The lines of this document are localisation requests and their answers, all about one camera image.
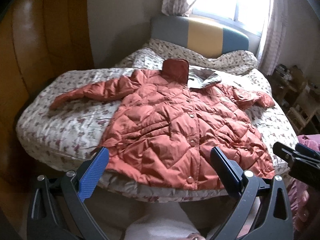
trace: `blue gripper pad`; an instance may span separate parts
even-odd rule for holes
[[[77,170],[77,173],[86,168],[88,164],[90,165],[83,176],[79,180],[79,191],[78,196],[81,202],[84,202],[86,198],[91,197],[100,177],[106,169],[109,162],[109,151],[105,147],[101,147],[93,160],[85,161]]]

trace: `floral quilt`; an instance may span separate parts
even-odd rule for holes
[[[114,68],[69,71],[60,75],[21,115],[16,131],[22,146],[30,156],[56,170],[77,169],[84,160],[91,158],[92,150],[99,144],[120,101],[103,103],[75,100],[58,110],[49,110],[55,97],[88,83],[130,76],[136,68],[161,69],[162,62],[172,57],[187,59],[190,65],[214,69],[224,83],[245,90],[261,90],[271,95],[270,85],[256,69],[257,60],[251,52],[234,51],[217,59],[207,59],[183,47],[151,39]],[[273,154],[272,146],[276,141],[289,147],[294,147],[298,142],[283,111],[276,103],[275,107],[269,109],[253,106],[246,113],[261,133],[276,173],[283,174],[288,170],[287,164]],[[225,190],[186,191],[150,187],[109,171],[103,174],[99,186],[150,202],[192,201],[226,194]]]

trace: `orange puffer jacket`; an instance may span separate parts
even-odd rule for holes
[[[99,101],[123,98],[100,146],[109,149],[107,170],[137,182],[185,190],[221,189],[210,166],[210,150],[219,146],[243,170],[272,178],[274,169],[258,130],[243,112],[254,103],[274,106],[263,92],[223,84],[188,88],[186,60],[168,59],[162,70],[134,70],[106,82],[89,84],[58,96],[57,108],[83,97]]]

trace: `metal bolt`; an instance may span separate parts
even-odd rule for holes
[[[246,177],[248,177],[248,178],[251,178],[251,177],[253,177],[253,172],[252,172],[252,171],[249,171],[249,170],[246,170],[246,171],[244,171],[244,175],[245,175]]]
[[[44,180],[44,175],[39,175],[37,178],[38,181]]]
[[[280,175],[276,175],[276,176],[275,176],[275,179],[276,179],[277,181],[281,181],[281,180],[282,180],[282,177],[281,177]]]
[[[73,177],[75,174],[76,174],[75,171],[67,171],[67,173],[66,173],[66,175],[67,175],[68,177]]]

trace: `headboard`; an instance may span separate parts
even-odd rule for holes
[[[247,35],[211,20],[159,15],[151,20],[151,38],[216,58],[235,50],[248,50]]]

